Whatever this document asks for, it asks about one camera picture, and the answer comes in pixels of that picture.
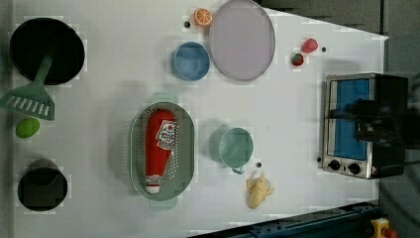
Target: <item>teal cup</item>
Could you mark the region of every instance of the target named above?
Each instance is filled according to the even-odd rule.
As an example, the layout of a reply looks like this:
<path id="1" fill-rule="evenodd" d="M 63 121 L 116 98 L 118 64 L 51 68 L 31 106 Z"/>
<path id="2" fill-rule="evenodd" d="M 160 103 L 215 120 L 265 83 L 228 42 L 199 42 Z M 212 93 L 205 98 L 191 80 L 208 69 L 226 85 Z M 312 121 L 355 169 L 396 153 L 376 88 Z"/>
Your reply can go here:
<path id="1" fill-rule="evenodd" d="M 222 127 L 210 138 L 211 156 L 238 175 L 245 172 L 244 165 L 250 160 L 253 150 L 253 138 L 242 128 Z"/>

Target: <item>table surface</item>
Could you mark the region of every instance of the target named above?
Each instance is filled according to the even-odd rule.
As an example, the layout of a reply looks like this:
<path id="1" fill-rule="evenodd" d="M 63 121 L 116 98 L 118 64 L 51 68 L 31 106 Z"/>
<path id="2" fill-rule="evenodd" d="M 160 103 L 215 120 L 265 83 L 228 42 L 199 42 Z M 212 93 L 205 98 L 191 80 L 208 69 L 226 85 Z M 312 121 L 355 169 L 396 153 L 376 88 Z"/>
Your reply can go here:
<path id="1" fill-rule="evenodd" d="M 202 80 L 176 78 L 170 54 L 188 41 L 208 46 L 208 33 L 185 29 L 184 21 L 198 7 L 215 13 L 224 2 L 14 0 L 13 30 L 55 16 L 79 33 L 86 49 L 79 76 L 47 88 L 55 120 L 42 121 L 30 139 L 14 137 L 15 191 L 39 158 L 54 161 L 69 181 L 67 198 L 50 212 L 29 211 L 15 194 L 16 237 L 185 237 L 378 198 L 378 180 L 323 172 L 316 158 L 325 76 L 383 72 L 386 38 L 265 9 L 276 51 L 263 76 L 238 82 L 212 62 Z M 327 52 L 319 49 L 295 68 L 290 59 L 307 38 Z M 13 83 L 28 81 L 14 68 Z M 193 180 L 176 207 L 164 211 L 151 209 L 127 170 L 130 125 L 157 91 L 178 96 L 196 131 Z M 15 114 L 15 125 L 23 118 Z M 246 128 L 254 138 L 245 175 L 208 155 L 208 139 L 222 124 Z M 251 210 L 246 179 L 261 172 L 275 192 Z"/>

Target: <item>toaster oven knob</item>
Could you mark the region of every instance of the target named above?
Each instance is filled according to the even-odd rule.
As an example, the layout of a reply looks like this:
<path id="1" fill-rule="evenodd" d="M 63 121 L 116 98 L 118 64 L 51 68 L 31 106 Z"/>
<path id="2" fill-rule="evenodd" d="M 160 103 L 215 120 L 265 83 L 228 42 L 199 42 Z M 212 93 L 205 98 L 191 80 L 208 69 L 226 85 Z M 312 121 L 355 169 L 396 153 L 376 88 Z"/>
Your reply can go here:
<path id="1" fill-rule="evenodd" d="M 328 165 L 333 171 L 337 171 L 340 168 L 340 162 L 334 160 Z"/>
<path id="2" fill-rule="evenodd" d="M 357 175 L 361 172 L 361 167 L 358 164 L 351 164 L 348 166 L 348 169 L 353 175 Z"/>

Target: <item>black bowl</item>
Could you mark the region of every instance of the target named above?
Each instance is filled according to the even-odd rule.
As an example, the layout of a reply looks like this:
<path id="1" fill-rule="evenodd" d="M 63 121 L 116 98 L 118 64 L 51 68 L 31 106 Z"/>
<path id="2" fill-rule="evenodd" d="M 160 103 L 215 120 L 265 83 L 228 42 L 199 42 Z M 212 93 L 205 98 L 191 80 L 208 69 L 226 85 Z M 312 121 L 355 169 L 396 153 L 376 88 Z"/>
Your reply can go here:
<path id="1" fill-rule="evenodd" d="M 29 20 L 13 33 L 10 55 L 21 74 L 29 80 L 35 79 L 52 42 L 57 43 L 57 50 L 44 84 L 62 84 L 77 76 L 85 58 L 83 43 L 66 23 L 51 18 Z"/>
<path id="2" fill-rule="evenodd" d="M 30 210 L 56 208 L 67 195 L 67 179 L 55 168 L 38 168 L 26 173 L 18 185 L 18 197 Z"/>

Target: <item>orange slice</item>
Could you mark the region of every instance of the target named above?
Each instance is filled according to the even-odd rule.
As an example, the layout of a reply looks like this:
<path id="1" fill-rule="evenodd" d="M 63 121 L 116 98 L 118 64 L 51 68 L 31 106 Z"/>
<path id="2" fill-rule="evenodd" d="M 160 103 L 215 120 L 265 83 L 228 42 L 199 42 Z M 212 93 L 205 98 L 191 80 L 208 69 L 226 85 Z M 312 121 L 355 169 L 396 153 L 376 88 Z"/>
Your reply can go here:
<path id="1" fill-rule="evenodd" d="M 195 25 L 200 27 L 206 27 L 211 24 L 211 20 L 213 19 L 213 16 L 211 13 L 203 8 L 199 8 L 195 10 L 194 12 L 194 22 Z"/>

